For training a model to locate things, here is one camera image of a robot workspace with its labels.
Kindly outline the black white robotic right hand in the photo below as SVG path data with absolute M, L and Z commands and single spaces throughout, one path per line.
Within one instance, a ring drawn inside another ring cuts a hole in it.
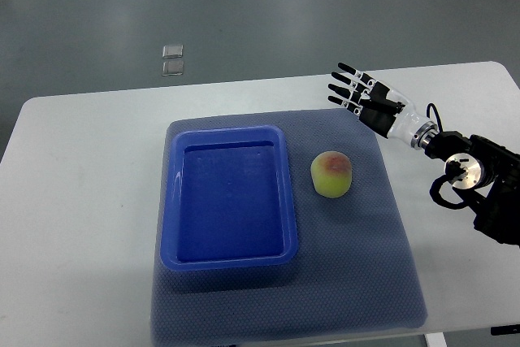
M 439 126 L 418 114 L 415 105 L 402 93 L 371 75 L 345 63 L 331 76 L 337 81 L 328 88 L 328 100 L 357 116 L 369 129 L 384 138 L 403 141 L 413 149 L 424 149 Z

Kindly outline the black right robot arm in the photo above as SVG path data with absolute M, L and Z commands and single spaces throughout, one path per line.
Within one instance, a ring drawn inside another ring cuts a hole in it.
M 429 191 L 432 201 L 450 210 L 470 208 L 475 230 L 500 244 L 519 245 L 519 155 L 485 137 L 445 132 L 432 103 L 426 113 L 436 123 L 420 146 L 427 157 L 444 162 L 444 174 Z

